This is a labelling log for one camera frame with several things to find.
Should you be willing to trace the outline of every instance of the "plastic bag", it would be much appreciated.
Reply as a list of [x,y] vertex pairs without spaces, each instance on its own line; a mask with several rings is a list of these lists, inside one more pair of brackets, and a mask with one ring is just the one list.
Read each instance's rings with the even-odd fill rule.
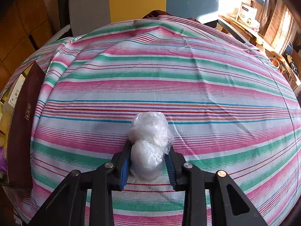
[[128,135],[131,149],[131,172],[140,181],[156,179],[164,166],[164,153],[168,154],[174,138],[168,122],[161,112],[144,112],[132,120]]

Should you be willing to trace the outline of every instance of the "table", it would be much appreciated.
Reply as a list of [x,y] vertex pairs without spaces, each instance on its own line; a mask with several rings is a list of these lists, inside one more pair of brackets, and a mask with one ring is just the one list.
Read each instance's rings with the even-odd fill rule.
[[292,69],[290,68],[290,66],[284,59],[284,57],[282,55],[280,55],[279,53],[275,52],[275,48],[264,38],[264,36],[262,36],[258,32],[255,32],[247,25],[238,22],[234,18],[231,18],[230,16],[220,15],[220,17],[222,19],[228,21],[230,24],[237,26],[239,29],[241,29],[243,32],[245,32],[248,36],[250,36],[251,37],[250,43],[252,43],[252,44],[258,43],[264,49],[266,49],[267,51],[272,53],[274,55],[274,57],[277,58],[284,65],[285,69],[287,70],[288,74],[291,76],[293,81],[296,83],[296,85],[297,86],[301,85],[301,81],[299,80],[298,76],[296,76],[296,74],[292,71]]

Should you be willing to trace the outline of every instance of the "brown cloth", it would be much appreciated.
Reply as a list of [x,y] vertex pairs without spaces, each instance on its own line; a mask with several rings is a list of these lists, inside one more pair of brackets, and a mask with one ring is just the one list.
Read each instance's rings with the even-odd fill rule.
[[[173,16],[172,14],[162,11],[162,10],[153,10],[150,13],[148,13],[147,15],[145,15],[143,17],[143,19],[149,19],[149,18],[157,18],[159,15],[169,15],[169,16]],[[200,23],[200,21],[194,19],[194,18],[188,18],[189,20],[195,21]]]

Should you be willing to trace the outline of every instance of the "box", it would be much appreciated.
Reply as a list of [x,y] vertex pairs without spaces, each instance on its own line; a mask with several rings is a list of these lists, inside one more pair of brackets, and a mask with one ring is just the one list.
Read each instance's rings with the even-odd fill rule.
[[28,74],[19,77],[9,89],[10,94],[7,95],[3,105],[13,109],[11,119],[9,119],[10,108],[3,109],[3,116],[7,115],[10,122],[4,143],[4,146],[7,146],[5,155],[7,174],[0,179],[0,185],[27,189],[33,186],[30,138],[36,103],[44,78],[45,73],[34,62]]
[[255,21],[256,14],[257,8],[252,8],[248,4],[242,2],[236,20],[238,22],[243,22],[251,28],[253,21]]

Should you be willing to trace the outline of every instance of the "metal screw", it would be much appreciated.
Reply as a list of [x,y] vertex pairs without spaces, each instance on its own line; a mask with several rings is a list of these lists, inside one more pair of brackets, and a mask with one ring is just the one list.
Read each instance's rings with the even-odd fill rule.
[[227,175],[227,173],[225,171],[223,171],[223,170],[219,170],[217,172],[217,175],[219,175],[220,177],[225,177]]
[[106,164],[104,164],[104,166],[106,168],[112,168],[114,166],[114,164],[112,162],[107,162]]
[[186,162],[186,163],[184,163],[184,167],[190,169],[190,168],[192,168],[192,164],[189,162]]
[[71,171],[71,176],[78,176],[79,170],[72,170]]

